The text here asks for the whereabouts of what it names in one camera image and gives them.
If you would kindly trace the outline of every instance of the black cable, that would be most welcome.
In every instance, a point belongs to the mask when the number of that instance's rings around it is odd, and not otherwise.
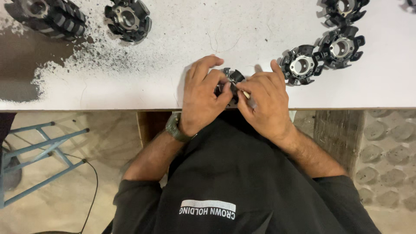
[[[82,159],[80,157],[76,157],[76,156],[69,155],[69,154],[65,154],[65,155],[70,156],[70,157],[74,157],[74,158],[81,159],[81,160],[85,161],[86,163],[88,163],[94,169],[95,177],[97,179],[97,186],[95,187],[94,198],[92,199],[91,206],[89,207],[89,211],[88,211],[88,214],[87,214],[87,218],[85,219],[84,225],[82,226],[82,229],[79,232],[79,234],[82,234],[82,232],[84,231],[85,225],[87,224],[87,221],[88,221],[88,218],[89,218],[89,214],[91,213],[92,205],[94,205],[95,196],[97,195],[97,190],[98,190],[98,174],[97,174],[97,171],[95,170],[95,168],[86,159]]]
[[[30,144],[30,145],[33,145],[32,143],[30,143],[30,142],[28,142],[27,140],[25,140],[25,139],[23,139],[23,138],[21,138],[21,137],[19,137],[18,135],[16,135],[16,134],[13,134],[13,135],[15,135],[17,138],[19,138],[19,139],[21,139],[21,140],[23,140],[24,142],[26,142],[26,143],[28,143],[28,144]],[[84,225],[82,226],[82,229],[81,229],[81,231],[79,232],[79,234],[82,234],[82,232],[84,231],[84,228],[85,228],[85,225],[87,224],[87,221],[88,221],[88,218],[89,218],[89,214],[91,213],[91,209],[92,209],[92,205],[94,205],[94,201],[95,201],[95,196],[97,195],[97,190],[98,190],[98,174],[97,174],[97,171],[95,170],[95,168],[87,161],[87,159],[83,159],[83,158],[80,158],[80,157],[77,157],[77,156],[74,156],[74,155],[70,155],[70,154],[65,154],[65,155],[67,155],[67,156],[70,156],[70,157],[74,157],[74,158],[78,158],[78,159],[80,159],[80,160],[82,160],[82,161],[84,161],[84,162],[86,162],[86,163],[88,163],[92,168],[93,168],[93,170],[94,170],[94,172],[95,172],[95,177],[96,177],[96,179],[97,179],[97,185],[96,185],[96,187],[95,187],[95,193],[94,193],[94,198],[92,199],[92,202],[91,202],[91,206],[89,207],[89,211],[88,211],[88,214],[87,214],[87,218],[85,219],[85,222],[84,222]]]

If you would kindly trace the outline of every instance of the hairy arm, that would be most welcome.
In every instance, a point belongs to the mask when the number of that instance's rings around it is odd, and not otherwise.
[[[270,66],[273,72],[258,72],[247,82],[237,84],[257,103],[256,108],[251,108],[243,92],[239,91],[238,108],[247,122],[289,154],[310,177],[346,175],[341,165],[292,124],[284,74],[276,60],[272,60]]]
[[[216,97],[214,89],[219,81],[226,82],[225,74],[211,67],[224,63],[214,55],[201,58],[192,64],[185,77],[183,108],[179,129],[194,136],[227,107],[233,94],[230,83]],[[161,133],[133,161],[123,176],[130,181],[159,181],[168,170],[178,150],[184,143],[175,140],[168,132]]]
[[[123,179],[131,181],[159,181],[168,170],[175,154],[183,146],[169,133],[158,135],[137,155]]]

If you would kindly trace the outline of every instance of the man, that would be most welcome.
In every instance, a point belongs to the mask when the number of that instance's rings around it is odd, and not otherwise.
[[[213,94],[226,77],[208,70],[222,64],[210,55],[188,71],[180,119],[170,119],[172,127],[123,177],[113,233],[380,233],[345,170],[290,121],[276,60],[273,72],[237,84],[246,121],[222,113],[233,96],[230,83]]]

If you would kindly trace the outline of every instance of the black shirt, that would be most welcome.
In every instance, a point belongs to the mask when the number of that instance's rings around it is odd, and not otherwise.
[[[235,123],[217,118],[201,130],[172,162],[163,189],[122,181],[113,233],[380,233],[350,178],[311,179],[251,126]]]

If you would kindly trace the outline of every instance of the wristwatch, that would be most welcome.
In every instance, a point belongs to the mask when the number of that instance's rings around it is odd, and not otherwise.
[[[183,132],[181,132],[178,128],[179,120],[181,119],[180,112],[173,112],[171,117],[169,118],[168,122],[166,123],[166,131],[173,136],[176,140],[180,142],[188,142],[192,140],[196,136],[187,136]]]

